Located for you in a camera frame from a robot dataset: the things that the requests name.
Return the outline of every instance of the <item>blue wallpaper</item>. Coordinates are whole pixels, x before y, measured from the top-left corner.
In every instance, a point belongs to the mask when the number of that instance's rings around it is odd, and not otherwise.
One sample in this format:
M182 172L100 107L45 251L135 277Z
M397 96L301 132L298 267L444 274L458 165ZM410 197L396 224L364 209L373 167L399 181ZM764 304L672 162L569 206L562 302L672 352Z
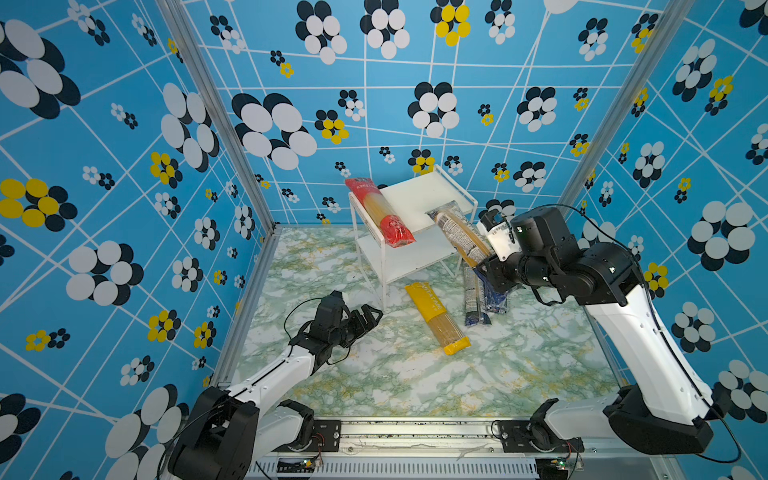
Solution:
M0 6L0 478L153 478L262 230L153 2Z
M690 364L730 390L726 419L744 457L684 457L688 478L768 477L768 308L756 281L768 264L766 8L694 4L576 205L632 249ZM607 240L577 215L569 223L583 246ZM707 455L733 458L713 428Z
M481 206L557 200L666 0L184 6L275 220L350 223L345 178L434 165Z

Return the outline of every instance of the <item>green marble floor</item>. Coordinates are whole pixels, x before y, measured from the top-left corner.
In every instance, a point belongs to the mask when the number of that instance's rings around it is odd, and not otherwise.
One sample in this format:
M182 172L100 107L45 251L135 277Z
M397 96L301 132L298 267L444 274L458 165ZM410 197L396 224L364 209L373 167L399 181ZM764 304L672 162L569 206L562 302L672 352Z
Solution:
M446 260L455 267L456 258ZM370 269L369 278L376 278ZM429 281L472 347L447 356L403 287ZM349 308L379 301L359 272L350 228L285 228L258 310L237 366L235 382L252 375L286 346L283 320L303 300L344 292ZM290 318L296 332L314 316L317 302ZM492 325L464 327L462 276L433 265L391 284L379 324L349 358L324 366L286 398L316 415L523 416L547 398L576 400L606 395L616 380L582 308L572 299L546 307L530 290L509 297L509 312ZM333 360L346 352L338 349Z

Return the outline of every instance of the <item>black cable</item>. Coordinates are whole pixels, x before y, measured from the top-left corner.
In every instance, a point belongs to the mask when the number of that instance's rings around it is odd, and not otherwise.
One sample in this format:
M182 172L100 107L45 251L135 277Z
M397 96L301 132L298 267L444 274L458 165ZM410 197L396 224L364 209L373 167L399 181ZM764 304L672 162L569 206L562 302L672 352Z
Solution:
M263 468L261 468L261 465L259 465L259 462L257 462L257 461L255 461L255 460L254 460L254 461L253 461L253 463L255 463L257 467L259 467L259 470L261 471L261 474L262 474L262 475L264 475L265 477L267 477L269 480L272 480L272 477L270 477L269 475L267 475L267 474L266 474L266 472L264 471L264 469L263 469Z
M285 319L285 321L283 322L283 330L285 330L285 331L286 331L286 334L288 335L288 340L290 340L290 339L292 339L292 338L293 338L293 337L291 336L291 334L288 332L288 327L287 327L287 325L288 325L288 317L290 317L290 316L293 314L293 312L295 312L295 311L296 311L296 309L297 309L297 308L299 308L300 306L302 306L304 303L307 303L307 302L311 302L312 300L322 300L322 299L323 299L323 298L322 298L321 296L318 296L317 298L310 298L309 300L304 300L302 303L299 303L298 305L296 305L296 306L293 308L293 310L291 310L291 311L290 311L290 313L288 314L288 316L286 316L286 319Z
M587 215L583 214L576 207L572 207L571 205L566 205L566 204L546 204L546 205L541 205L541 207L566 207L566 208L570 208L571 210L577 212L581 217L586 218L589 221L589 223L591 223L596 229L598 229L598 232L602 233L607 238L613 240L619 247L624 248L630 254L630 258L632 259L632 262L634 263L634 265L639 269L639 271L641 271L641 272L643 271L643 267L640 265L640 262L638 262L637 259L635 258L635 256L632 254L632 250L630 250L629 247L627 247L622 242L616 240L612 236L610 236L607 233L605 233L590 217L587 217ZM653 299L651 299L651 297L650 297L650 291L648 290L647 282L645 282L644 279L643 279L643 283L641 285L643 286L643 291L645 292L645 300L648 303L648 308L650 309L650 315L654 319L654 323L656 325L656 330L659 332L659 335L661 336L661 339L664 341L664 345L667 346L667 349L669 350L669 352L672 355L672 357L674 357L675 362L677 362L677 365L680 367L680 369L683 371L685 376L688 378L688 382L690 382L690 384L693 386L694 390L696 390L696 394L698 394L698 396L701 399L701 401L704 402L704 405L706 405L707 408L710 410L710 412L714 413L715 416L723 423L723 425L725 426L726 430L730 434L730 437L733 440L733 443L736 445L736 450L737 450L736 458L734 458L733 460L718 460L716 458L710 458L710 457L701 455L700 453L695 453L694 455L697 456L697 457L703 458L704 460L709 460L710 462L715 462L715 463L729 464L729 463L736 463L736 462L738 462L739 460L741 460L741 453L742 453L741 445L739 444L739 441L736 440L736 436L731 431L730 427L728 426L728 422L725 421L725 418L723 416L721 416L720 413L717 410L715 410L715 408L712 405L710 405L710 403L707 400L704 399L704 395L699 390L699 387L696 385L696 382L694 382L694 379L691 378L691 376L688 373L688 371L685 369L685 367L683 367L683 363L680 361L680 359L675 354L674 349L672 348L672 345L670 345L669 340L667 340L667 336L663 334L663 330L661 328L661 325L659 324L659 319L656 317L656 310L654 309Z
M578 465L578 456L579 456L579 451L577 449L576 450L576 461L574 462L574 467L571 468L571 473L568 474L568 479L567 480L571 480L571 477L574 476L574 472L576 472L576 466Z

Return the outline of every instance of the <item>metal bracket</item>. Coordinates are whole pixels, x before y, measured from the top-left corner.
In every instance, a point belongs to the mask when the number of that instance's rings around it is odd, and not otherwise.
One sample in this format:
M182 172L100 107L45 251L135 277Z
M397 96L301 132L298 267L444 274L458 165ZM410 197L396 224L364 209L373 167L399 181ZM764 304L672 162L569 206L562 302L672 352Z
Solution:
M500 440L504 453L541 453L528 440L528 420L499 420L495 422L498 425ZM568 454L568 443L571 444L571 452L584 452L584 443L581 439L563 440L560 445L554 447L552 454Z

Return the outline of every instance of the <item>pasta package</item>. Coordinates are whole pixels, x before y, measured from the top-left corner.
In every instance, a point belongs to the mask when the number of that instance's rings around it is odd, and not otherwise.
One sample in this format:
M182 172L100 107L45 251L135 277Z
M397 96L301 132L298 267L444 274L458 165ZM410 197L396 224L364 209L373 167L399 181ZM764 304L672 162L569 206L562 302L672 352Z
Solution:
M475 268L491 255L491 246L469 223L455 201L426 212L456 247L464 261Z
M472 346L469 339L458 329L448 310L428 282L416 282L406 286L406 292L429 325L429 329L440 342L446 355L453 355L461 349Z
M491 319L485 312L485 286L482 280L466 262L462 262L462 270L464 273L464 324L466 326L478 323L490 325Z
M379 188L370 178L348 178L344 184L360 200L363 208L379 227L384 241L390 247L403 247L416 241L413 233L397 216L392 206L384 198Z

